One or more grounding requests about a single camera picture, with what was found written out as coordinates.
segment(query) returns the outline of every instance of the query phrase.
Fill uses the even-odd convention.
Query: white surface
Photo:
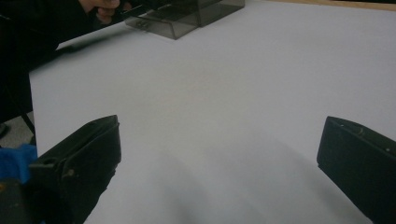
[[[327,116],[396,139],[394,12],[247,2],[177,41],[119,24],[31,75],[42,154],[117,114],[87,223],[371,223],[316,163]]]

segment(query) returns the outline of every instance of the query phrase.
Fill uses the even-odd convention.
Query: sleeve
[[[58,43],[92,31],[78,0],[0,0],[0,15]]]

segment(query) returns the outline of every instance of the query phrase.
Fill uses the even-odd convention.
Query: black plastic object
[[[106,190],[120,162],[117,116],[89,122],[29,168],[28,201],[34,221],[83,223]]]
[[[318,167],[374,223],[396,223],[396,143],[358,123],[328,117]]]

